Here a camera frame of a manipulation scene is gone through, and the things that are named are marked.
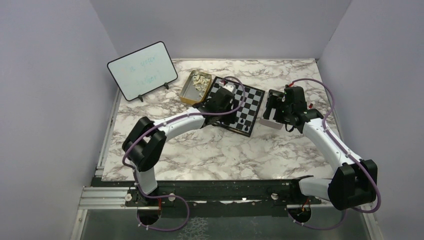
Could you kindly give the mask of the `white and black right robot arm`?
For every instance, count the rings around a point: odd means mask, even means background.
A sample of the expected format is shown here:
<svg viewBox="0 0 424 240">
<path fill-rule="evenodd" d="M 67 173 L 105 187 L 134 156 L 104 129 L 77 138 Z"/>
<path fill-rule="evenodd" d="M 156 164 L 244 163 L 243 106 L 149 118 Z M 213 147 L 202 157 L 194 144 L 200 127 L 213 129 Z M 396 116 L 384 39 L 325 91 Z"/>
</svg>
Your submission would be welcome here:
<svg viewBox="0 0 424 240">
<path fill-rule="evenodd" d="M 295 179 L 288 190 L 289 199 L 300 204 L 308 197 L 329 201 L 337 210 L 355 208 L 378 199 L 378 167 L 364 160 L 340 140 L 325 121 L 324 115 L 307 105 L 304 89 L 287 85 L 283 91 L 269 90 L 265 120 L 298 130 L 323 154 L 334 171 L 331 178 L 303 176 Z"/>
</svg>

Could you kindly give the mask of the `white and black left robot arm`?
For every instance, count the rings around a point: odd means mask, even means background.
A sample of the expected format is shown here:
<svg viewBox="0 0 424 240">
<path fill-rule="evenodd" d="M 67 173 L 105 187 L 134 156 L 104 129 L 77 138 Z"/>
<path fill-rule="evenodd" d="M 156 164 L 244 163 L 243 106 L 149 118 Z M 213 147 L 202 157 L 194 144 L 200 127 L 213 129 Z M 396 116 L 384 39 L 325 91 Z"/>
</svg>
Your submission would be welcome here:
<svg viewBox="0 0 424 240">
<path fill-rule="evenodd" d="M 158 183 L 154 166 L 160 159 L 165 143 L 192 130 L 202 129 L 221 119 L 233 120 L 240 108 L 235 99 L 234 86 L 224 86 L 209 99 L 194 104 L 185 112 L 151 120 L 142 117 L 135 124 L 122 144 L 125 165 L 134 173 L 139 188 L 138 199 L 144 205 L 152 205 L 157 200 Z"/>
</svg>

